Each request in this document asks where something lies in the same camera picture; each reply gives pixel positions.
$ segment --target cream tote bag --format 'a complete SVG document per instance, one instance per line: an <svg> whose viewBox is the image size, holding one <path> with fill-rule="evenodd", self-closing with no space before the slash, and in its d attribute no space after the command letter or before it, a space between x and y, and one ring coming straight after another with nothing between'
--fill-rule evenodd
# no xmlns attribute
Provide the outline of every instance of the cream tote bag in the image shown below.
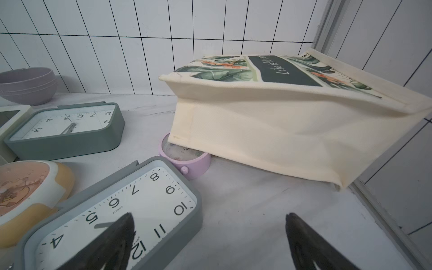
<svg viewBox="0 0 432 270"><path fill-rule="evenodd" d="M204 57L159 78L178 96L169 142L341 187L432 111L432 99L313 49Z"/></svg>

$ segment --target white tile wall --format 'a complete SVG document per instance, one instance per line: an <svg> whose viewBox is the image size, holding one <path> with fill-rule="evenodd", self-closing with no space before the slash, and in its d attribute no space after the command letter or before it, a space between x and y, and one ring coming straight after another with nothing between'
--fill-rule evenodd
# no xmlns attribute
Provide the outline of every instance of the white tile wall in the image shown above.
<svg viewBox="0 0 432 270"><path fill-rule="evenodd" d="M285 0L280 10L284 16L279 16L274 41L303 42L315 3L315 0Z"/></svg>
<svg viewBox="0 0 432 270"><path fill-rule="evenodd" d="M243 54L270 54L271 41L244 41Z"/></svg>
<svg viewBox="0 0 432 270"><path fill-rule="evenodd" d="M112 94L133 94L120 39L91 37L102 72Z"/></svg>
<svg viewBox="0 0 432 270"><path fill-rule="evenodd" d="M57 34L43 0L22 0L39 34Z"/></svg>
<svg viewBox="0 0 432 270"><path fill-rule="evenodd" d="M21 1L0 1L0 18L9 33L37 34Z"/></svg>
<svg viewBox="0 0 432 270"><path fill-rule="evenodd" d="M431 138L432 124L428 123L366 183L406 233L432 221Z"/></svg>
<svg viewBox="0 0 432 270"><path fill-rule="evenodd" d="M0 54L0 72L5 72L8 70L12 70L12 68L7 63L6 59L4 59L3 55Z"/></svg>
<svg viewBox="0 0 432 270"><path fill-rule="evenodd" d="M195 0L194 38L223 39L224 1Z"/></svg>
<svg viewBox="0 0 432 270"><path fill-rule="evenodd" d="M135 1L142 37L170 38L167 1Z"/></svg>
<svg viewBox="0 0 432 270"><path fill-rule="evenodd" d="M248 0L226 1L224 39L243 39L247 8Z"/></svg>
<svg viewBox="0 0 432 270"><path fill-rule="evenodd" d="M16 45L20 48L23 57L27 60L30 67L49 67L51 68L57 78L58 92L68 92L63 79L59 76L59 72L48 50L45 48L44 43L39 35L23 35L23 34L12 34L12 39Z"/></svg>
<svg viewBox="0 0 432 270"><path fill-rule="evenodd" d="M192 39L172 39L174 68L185 66L194 60L194 41Z"/></svg>
<svg viewBox="0 0 432 270"><path fill-rule="evenodd" d="M362 69L399 3L399 0L363 0L337 59Z"/></svg>
<svg viewBox="0 0 432 270"><path fill-rule="evenodd" d="M402 1L364 70L404 85L432 48L431 12L430 0Z"/></svg>
<svg viewBox="0 0 432 270"><path fill-rule="evenodd" d="M222 40L196 39L194 40L195 59L205 55L222 54Z"/></svg>
<svg viewBox="0 0 432 270"><path fill-rule="evenodd" d="M272 41L272 30L277 26L282 3L281 0L249 0L245 40Z"/></svg>
<svg viewBox="0 0 432 270"><path fill-rule="evenodd" d="M86 93L109 93L89 37L60 36Z"/></svg>
<svg viewBox="0 0 432 270"><path fill-rule="evenodd" d="M160 74L168 74L174 70L171 40L167 38L143 38L144 51L154 95L173 95L165 82L159 81Z"/></svg>
<svg viewBox="0 0 432 270"><path fill-rule="evenodd" d="M432 3L351 0L328 55L432 97ZM360 176L432 263L432 114Z"/></svg>
<svg viewBox="0 0 432 270"><path fill-rule="evenodd" d="M140 37L133 0L110 0L118 34L122 37Z"/></svg>
<svg viewBox="0 0 432 270"><path fill-rule="evenodd" d="M0 34L0 51L12 69L29 67L9 34Z"/></svg>
<svg viewBox="0 0 432 270"><path fill-rule="evenodd" d="M135 94L151 95L149 73L140 38L120 38Z"/></svg>
<svg viewBox="0 0 432 270"><path fill-rule="evenodd" d="M60 91L172 95L159 75L206 54L297 55L326 3L2 0L0 70L51 67Z"/></svg>
<svg viewBox="0 0 432 270"><path fill-rule="evenodd" d="M243 41L239 40L224 40L223 41L223 54L241 54Z"/></svg>
<svg viewBox="0 0 432 270"><path fill-rule="evenodd" d="M410 235L411 240L420 248L426 258L429 259L429 261L432 261L431 235L431 224Z"/></svg>
<svg viewBox="0 0 432 270"><path fill-rule="evenodd" d="M300 42L273 42L271 54L298 55L301 46Z"/></svg>
<svg viewBox="0 0 432 270"><path fill-rule="evenodd" d="M117 29L107 0L77 0L89 35L117 36Z"/></svg>
<svg viewBox="0 0 432 270"><path fill-rule="evenodd" d="M169 0L169 18L173 38L193 38L191 0Z"/></svg>

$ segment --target alarm clock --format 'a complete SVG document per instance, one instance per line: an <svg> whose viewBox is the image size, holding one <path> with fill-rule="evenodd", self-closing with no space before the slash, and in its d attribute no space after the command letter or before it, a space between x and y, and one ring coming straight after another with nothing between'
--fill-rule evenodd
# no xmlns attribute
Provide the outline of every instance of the alarm clock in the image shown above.
<svg viewBox="0 0 432 270"><path fill-rule="evenodd" d="M4 142L23 160L62 159L116 148L123 128L117 103L61 105L34 113Z"/></svg>
<svg viewBox="0 0 432 270"><path fill-rule="evenodd" d="M0 166L0 248L18 243L36 223L56 211L72 190L71 170L51 161Z"/></svg>
<svg viewBox="0 0 432 270"><path fill-rule="evenodd" d="M58 207L21 239L15 269L57 269L126 213L135 232L126 269L163 269L203 222L199 193L163 157L133 162Z"/></svg>
<svg viewBox="0 0 432 270"><path fill-rule="evenodd" d="M20 123L27 120L33 110L30 105L0 107L0 165L14 161L16 155L3 142Z"/></svg>
<svg viewBox="0 0 432 270"><path fill-rule="evenodd" d="M200 177L210 167L211 155L168 141L166 134L159 144L159 154L168 159L187 179Z"/></svg>

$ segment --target marble surface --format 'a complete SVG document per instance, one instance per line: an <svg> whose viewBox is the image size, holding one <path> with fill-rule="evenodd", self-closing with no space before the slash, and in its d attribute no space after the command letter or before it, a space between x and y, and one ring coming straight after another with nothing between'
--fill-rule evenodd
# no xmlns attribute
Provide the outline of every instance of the marble surface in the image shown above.
<svg viewBox="0 0 432 270"><path fill-rule="evenodd" d="M58 93L37 111L87 102L116 102L126 125L109 152L57 160L76 175L72 194L130 164L158 155L169 132L176 97ZM0 105L11 105L0 100ZM275 174L212 157L209 170L191 181L203 198L203 227L166 269L295 269L285 215L298 214L360 269L412 269L349 190Z"/></svg>

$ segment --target purple bowl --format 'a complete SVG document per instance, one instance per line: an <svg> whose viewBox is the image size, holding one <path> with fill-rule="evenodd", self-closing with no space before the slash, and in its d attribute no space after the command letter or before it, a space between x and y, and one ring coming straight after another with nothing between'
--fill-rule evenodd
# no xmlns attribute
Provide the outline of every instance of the purple bowl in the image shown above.
<svg viewBox="0 0 432 270"><path fill-rule="evenodd" d="M0 92L13 92L44 85L55 79L52 69L29 67L0 73Z"/></svg>
<svg viewBox="0 0 432 270"><path fill-rule="evenodd" d="M15 90L15 91L2 91L2 90L0 90L0 95L18 95L18 94L24 94L24 93L31 93L34 91L45 89L45 88L47 88L47 87L49 87L55 83L57 83L57 78L55 78L54 80L52 80L50 82L44 83L41 86L36 86L36 87L32 87L32 88Z"/></svg>
<svg viewBox="0 0 432 270"><path fill-rule="evenodd" d="M9 94L0 96L11 102L36 106L48 102L57 91L57 81L51 86L44 89L36 90L30 93L20 93L20 94Z"/></svg>

